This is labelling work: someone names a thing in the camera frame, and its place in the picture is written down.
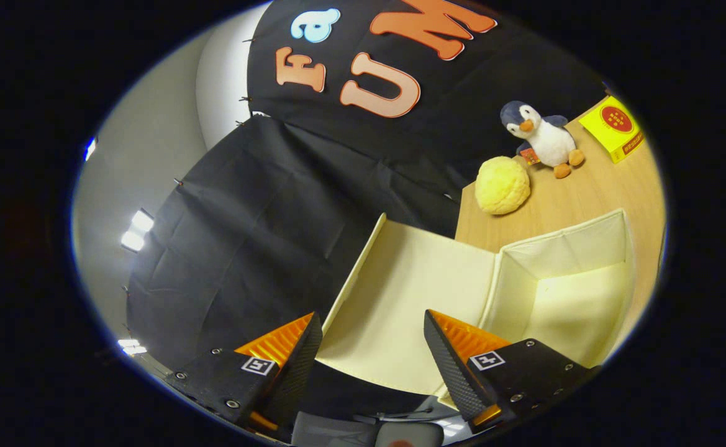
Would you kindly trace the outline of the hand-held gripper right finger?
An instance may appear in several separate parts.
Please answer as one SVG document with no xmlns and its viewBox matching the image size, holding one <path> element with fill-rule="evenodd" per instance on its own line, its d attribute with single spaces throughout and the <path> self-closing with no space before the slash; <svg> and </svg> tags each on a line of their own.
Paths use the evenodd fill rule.
<svg viewBox="0 0 726 447">
<path fill-rule="evenodd" d="M 535 418 L 601 370 L 537 339 L 511 343 L 433 309 L 424 314 L 424 337 L 451 401 L 475 435 Z"/>
</svg>

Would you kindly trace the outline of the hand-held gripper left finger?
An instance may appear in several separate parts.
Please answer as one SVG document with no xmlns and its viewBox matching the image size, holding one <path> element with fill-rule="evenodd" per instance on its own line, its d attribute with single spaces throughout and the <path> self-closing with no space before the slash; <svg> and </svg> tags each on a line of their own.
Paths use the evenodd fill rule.
<svg viewBox="0 0 726 447">
<path fill-rule="evenodd" d="M 241 430 L 290 435 L 322 337 L 320 314 L 309 312 L 240 347 L 200 354 L 167 384 Z"/>
</svg>

